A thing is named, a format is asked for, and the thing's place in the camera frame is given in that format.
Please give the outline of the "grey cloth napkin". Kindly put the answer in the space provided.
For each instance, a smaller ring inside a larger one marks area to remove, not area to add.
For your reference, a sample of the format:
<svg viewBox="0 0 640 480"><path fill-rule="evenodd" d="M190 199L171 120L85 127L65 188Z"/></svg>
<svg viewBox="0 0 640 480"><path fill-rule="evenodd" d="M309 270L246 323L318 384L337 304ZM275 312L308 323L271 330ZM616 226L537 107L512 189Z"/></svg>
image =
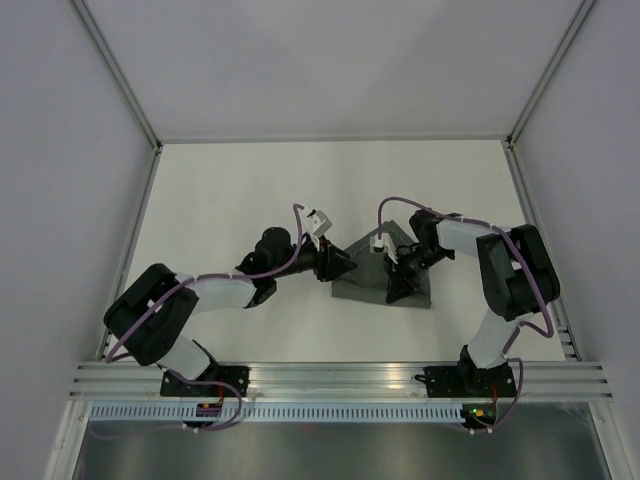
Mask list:
<svg viewBox="0 0 640 480"><path fill-rule="evenodd" d="M431 289L427 271L420 277L421 287L416 294L393 304L386 303L388 275L384 269L384 255L372 252L369 245L370 238L375 234L376 231L371 231L346 248L346 253L357 268L332 282L331 296L388 307L430 309Z"/></svg>

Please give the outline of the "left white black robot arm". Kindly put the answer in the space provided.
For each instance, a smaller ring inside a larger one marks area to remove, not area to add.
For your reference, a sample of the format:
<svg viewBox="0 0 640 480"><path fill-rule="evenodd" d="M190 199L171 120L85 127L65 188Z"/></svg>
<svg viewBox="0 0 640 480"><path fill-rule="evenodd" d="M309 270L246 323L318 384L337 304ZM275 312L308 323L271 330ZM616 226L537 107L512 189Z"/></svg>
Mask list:
<svg viewBox="0 0 640 480"><path fill-rule="evenodd" d="M277 291L280 277L311 271L330 282L357 268L350 256L326 237L302 235L300 245L281 227L265 230L254 250L231 273L186 284L186 277L163 263L148 267L107 309L104 324L141 366L155 364L176 373L195 395L218 384L218 362L183 329L198 314L249 309Z"/></svg>

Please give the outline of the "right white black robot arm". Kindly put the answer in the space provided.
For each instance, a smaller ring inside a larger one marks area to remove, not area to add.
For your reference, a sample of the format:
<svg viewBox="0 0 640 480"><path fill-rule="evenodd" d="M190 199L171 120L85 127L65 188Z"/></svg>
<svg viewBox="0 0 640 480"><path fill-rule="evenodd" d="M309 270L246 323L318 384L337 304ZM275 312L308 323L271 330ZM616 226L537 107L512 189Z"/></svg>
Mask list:
<svg viewBox="0 0 640 480"><path fill-rule="evenodd" d="M385 254L385 301L392 305L418 294L436 263L464 254L477 260L488 309L453 366L427 366L416 375L430 398L513 398L518 391L507 353L530 316L549 314L560 282L538 229L523 224L504 229L459 214L418 210L409 224L411 245L395 245L379 233L372 247Z"/></svg>

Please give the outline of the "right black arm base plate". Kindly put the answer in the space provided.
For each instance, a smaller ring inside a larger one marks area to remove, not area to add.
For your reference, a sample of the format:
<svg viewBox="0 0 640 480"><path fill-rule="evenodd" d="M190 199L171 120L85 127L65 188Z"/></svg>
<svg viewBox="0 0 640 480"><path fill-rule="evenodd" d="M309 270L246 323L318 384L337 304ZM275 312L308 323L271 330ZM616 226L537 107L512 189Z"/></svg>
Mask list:
<svg viewBox="0 0 640 480"><path fill-rule="evenodd" d="M513 371L507 365L466 373L457 366L426 366L413 379L425 386L429 398L513 398L517 391Z"/></svg>

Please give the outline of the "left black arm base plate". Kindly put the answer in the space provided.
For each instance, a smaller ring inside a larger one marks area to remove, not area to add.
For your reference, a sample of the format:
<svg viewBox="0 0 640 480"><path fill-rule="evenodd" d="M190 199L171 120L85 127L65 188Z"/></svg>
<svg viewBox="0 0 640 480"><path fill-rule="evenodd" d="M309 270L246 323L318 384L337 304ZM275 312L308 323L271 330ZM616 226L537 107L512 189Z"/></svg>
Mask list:
<svg viewBox="0 0 640 480"><path fill-rule="evenodd" d="M208 368L195 380L167 371L163 374L160 396L167 398L245 398L250 368L244 365L219 365Z"/></svg>

